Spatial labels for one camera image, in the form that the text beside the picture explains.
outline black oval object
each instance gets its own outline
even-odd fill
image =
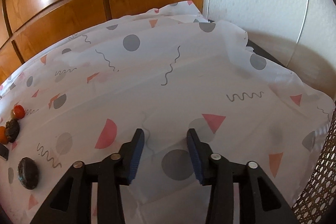
[[[28,190],[36,188],[39,182],[39,169],[35,161],[27,157],[23,158],[17,167],[17,172],[23,187]]]
[[[17,136],[20,132],[20,125],[16,119],[11,119],[9,122],[6,122],[5,135],[9,142],[15,142]]]

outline dark brown object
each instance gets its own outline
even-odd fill
[[[336,198],[336,112],[328,136],[306,188],[293,205],[301,224],[329,223],[329,209]]]
[[[35,161],[27,157],[23,158],[17,167],[17,172],[23,187],[28,190],[36,188],[39,182],[39,169]]]
[[[6,122],[5,135],[10,143],[15,142],[19,132],[20,125],[16,119],[11,119],[9,122]]]

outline red cherry tomato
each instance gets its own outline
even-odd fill
[[[16,105],[13,108],[14,116],[16,119],[22,119],[25,116],[25,109],[21,105]]]

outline squiggly line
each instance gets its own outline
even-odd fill
[[[148,132],[148,138],[146,139],[145,144],[146,144],[147,148],[152,152],[152,156],[154,156],[154,154],[155,154],[154,150],[148,146],[148,140],[151,137],[151,132],[149,131],[149,129],[145,128],[145,126],[143,125],[143,123],[147,120],[147,115],[144,111],[143,111],[143,114],[144,114],[145,117],[144,117],[144,119],[141,123],[141,126],[142,126],[143,129],[145,129]]]
[[[55,165],[54,165],[54,163],[55,163],[55,159],[54,159],[53,157],[51,157],[50,159],[48,159],[48,157],[49,157],[49,151],[46,150],[46,151],[43,153],[43,149],[44,149],[44,147],[43,147],[43,145],[41,145],[41,147],[39,148],[39,145],[40,145],[40,143],[37,145],[36,151],[40,151],[40,150],[42,149],[41,157],[43,157],[45,154],[47,154],[47,161],[51,161],[51,160],[52,160],[52,167],[53,167],[53,168],[56,168],[57,166],[60,166],[60,167],[62,168],[62,164],[61,164],[60,162],[57,163],[56,166],[55,166]]]
[[[176,60],[180,58],[180,51],[179,51],[180,47],[181,47],[181,46],[178,46],[178,47],[177,47],[178,57],[175,58],[175,60],[174,60],[174,64],[176,64]],[[170,65],[169,65],[169,66],[171,67],[171,70],[168,71],[168,72],[166,72],[166,74],[165,74],[166,83],[165,83],[165,84],[161,84],[161,85],[167,85],[167,84],[168,84],[167,74],[169,74],[169,73],[171,73],[171,72],[173,71],[172,64],[173,64],[173,63],[170,63]]]
[[[73,35],[69,36],[69,40],[74,39],[75,35],[78,35],[78,33],[74,33]]]
[[[89,40],[88,40],[88,41],[86,41],[86,40],[87,40],[87,35],[86,35],[86,34],[82,35],[82,37],[86,37],[86,38],[85,38],[85,42],[86,42],[86,43],[90,43],[90,44],[91,44],[91,41],[89,41]]]
[[[95,50],[95,51],[96,51],[96,53],[99,53],[99,54],[103,55],[104,59],[109,63],[109,67],[113,68],[113,71],[116,69],[115,66],[111,66],[111,62],[105,58],[105,55],[102,52],[98,52],[97,50]]]
[[[328,116],[328,121],[331,122],[331,120],[329,119],[329,113],[324,112],[324,110],[321,109],[321,108],[319,108],[319,107],[317,107],[317,109],[322,110],[322,112],[323,112],[324,114],[327,114],[327,116]]]
[[[37,112],[38,110],[32,110],[32,109],[28,109],[26,110],[26,114],[25,115],[29,115],[29,114],[33,114],[34,112]]]
[[[251,94],[251,96],[250,96],[250,95],[248,95],[246,92],[243,92],[243,94],[242,94],[242,97],[243,97],[243,98],[240,98],[240,96],[239,96],[237,93],[235,93],[235,94],[232,95],[232,100],[230,99],[229,95],[226,95],[226,97],[227,97],[231,102],[234,102],[234,100],[235,100],[235,95],[237,95],[237,97],[239,98],[239,100],[243,101],[243,100],[245,100],[245,98],[244,98],[244,94],[246,94],[247,97],[249,97],[250,99],[252,99],[252,98],[253,98],[253,95],[256,95],[256,96],[258,96],[259,98],[261,98],[261,97],[262,97],[262,93],[265,93],[265,92],[260,91],[260,96],[259,96],[259,95],[256,94],[255,92],[252,92],[252,94]]]
[[[57,72],[55,73],[55,76],[58,75],[58,74],[61,75],[62,73],[72,72],[72,71],[75,70],[75,69],[77,69],[77,68],[74,68],[74,69],[72,69],[72,70],[71,70],[71,69],[63,70],[62,72],[59,70],[59,71],[57,71]]]

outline gray circle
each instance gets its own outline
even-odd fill
[[[185,180],[194,172],[188,151],[181,149],[169,151],[163,157],[161,167],[173,180]]]
[[[200,22],[198,24],[203,32],[212,32],[216,27],[216,23],[214,22]]]
[[[79,161],[76,161],[76,162],[73,163],[72,166],[75,167],[75,168],[80,168],[80,167],[83,166],[83,162],[80,161],[80,160],[79,160]]]
[[[106,27],[106,28],[107,28],[107,30],[112,31],[112,30],[114,30],[114,29],[117,28],[117,27],[118,27],[118,24],[116,24],[116,25],[112,25],[112,26],[108,26],[108,27]]]
[[[250,57],[250,63],[255,69],[263,70],[266,67],[267,62],[262,56],[253,53]]]
[[[63,73],[63,74],[61,74],[61,75],[58,75],[58,76],[55,78],[55,82],[56,82],[56,83],[60,82],[65,76],[66,76],[66,73]]]
[[[67,154],[72,147],[72,136],[70,133],[62,133],[56,141],[56,151],[60,155]]]
[[[67,100],[67,95],[66,94],[63,94],[62,96],[55,99],[54,100],[54,109],[60,108],[62,105],[64,105],[66,100]]]
[[[113,154],[111,155],[111,160],[118,160],[118,159],[120,159],[120,158],[121,158],[121,156],[120,156],[119,153],[113,153]]]
[[[65,48],[63,51],[62,51],[62,54],[65,54],[67,52],[71,52],[71,49],[70,48]]]
[[[213,159],[213,160],[220,160],[221,159],[221,155],[220,154],[217,154],[217,153],[213,153],[213,154],[211,154],[211,158]]]
[[[9,181],[9,184],[13,183],[13,179],[14,179],[14,171],[13,171],[12,167],[9,167],[8,168],[8,181]]]
[[[249,168],[256,169],[258,168],[258,164],[254,161],[249,162]]]
[[[195,128],[195,131],[197,132],[197,135],[201,142],[209,143],[215,137],[215,134],[212,133],[207,121],[204,118],[198,118],[193,120],[189,124],[189,128]]]
[[[32,83],[33,83],[33,77],[30,76],[27,80],[27,87],[30,87],[32,85]]]
[[[135,34],[130,34],[124,38],[123,45],[129,52],[134,52],[140,46],[140,39]]]

